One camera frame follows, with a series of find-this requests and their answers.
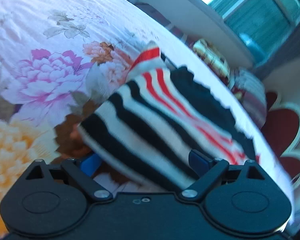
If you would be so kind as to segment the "folded yellow patterned blanket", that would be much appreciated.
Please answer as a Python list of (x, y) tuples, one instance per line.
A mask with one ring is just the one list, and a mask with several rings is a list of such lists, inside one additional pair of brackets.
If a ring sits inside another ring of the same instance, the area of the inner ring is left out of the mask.
[(213, 44), (202, 38), (193, 44), (192, 50), (218, 76), (222, 83), (226, 86), (229, 84), (230, 67), (224, 56)]

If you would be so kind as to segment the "white floral bed quilt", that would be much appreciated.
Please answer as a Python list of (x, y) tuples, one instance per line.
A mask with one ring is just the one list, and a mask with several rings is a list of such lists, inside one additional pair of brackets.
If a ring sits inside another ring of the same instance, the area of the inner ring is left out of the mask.
[[(78, 125), (126, 83), (155, 42), (168, 69), (186, 67), (257, 160), (229, 163), (201, 202), (134, 181), (107, 164), (91, 202), (61, 162), (95, 153)], [(0, 0), (0, 234), (6, 239), (290, 239), (288, 176), (221, 80), (166, 28), (126, 0)]]

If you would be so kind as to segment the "striped dinosaur knit sweater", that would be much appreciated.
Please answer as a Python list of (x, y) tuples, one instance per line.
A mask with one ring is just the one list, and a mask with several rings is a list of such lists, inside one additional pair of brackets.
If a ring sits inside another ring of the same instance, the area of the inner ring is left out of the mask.
[(198, 179), (189, 162), (192, 150), (233, 165), (258, 159), (230, 109), (186, 67), (168, 69), (155, 42), (135, 60), (126, 83), (77, 130), (120, 173), (167, 191), (182, 191)]

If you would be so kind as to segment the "red heart-shaped headboard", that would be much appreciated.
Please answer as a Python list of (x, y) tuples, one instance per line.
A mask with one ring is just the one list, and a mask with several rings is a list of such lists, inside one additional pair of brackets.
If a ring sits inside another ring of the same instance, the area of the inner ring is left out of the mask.
[(300, 186), (300, 107), (282, 102), (280, 93), (266, 92), (267, 118), (261, 132), (289, 174), (293, 188)]

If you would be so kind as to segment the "striped pillow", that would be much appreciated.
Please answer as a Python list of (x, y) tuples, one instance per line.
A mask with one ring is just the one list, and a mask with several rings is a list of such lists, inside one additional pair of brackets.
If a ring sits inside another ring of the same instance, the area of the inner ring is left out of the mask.
[(256, 126), (261, 129), (268, 113), (263, 83), (249, 70), (237, 68), (230, 74), (229, 89)]

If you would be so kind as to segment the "large sliding window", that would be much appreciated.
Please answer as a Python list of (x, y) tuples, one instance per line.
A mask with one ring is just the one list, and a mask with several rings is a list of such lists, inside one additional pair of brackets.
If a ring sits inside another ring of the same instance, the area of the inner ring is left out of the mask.
[(300, 24), (300, 0), (175, 0), (185, 3), (192, 20), (181, 21), (195, 36), (211, 37), (203, 24), (220, 30), (240, 54), (257, 66), (274, 52)]

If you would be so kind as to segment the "striped purple bed sheet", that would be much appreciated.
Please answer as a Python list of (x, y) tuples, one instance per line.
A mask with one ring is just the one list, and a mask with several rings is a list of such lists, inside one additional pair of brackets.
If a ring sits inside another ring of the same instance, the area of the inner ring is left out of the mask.
[(168, 20), (162, 13), (160, 13), (157, 9), (151, 6), (148, 3), (136, 3), (136, 7), (146, 13), (148, 16), (153, 18), (155, 21), (164, 26), (168, 31), (170, 31), (175, 37), (177, 37), (183, 44), (192, 49), (195, 39), (181, 29), (179, 29), (176, 25), (174, 25), (170, 20)]

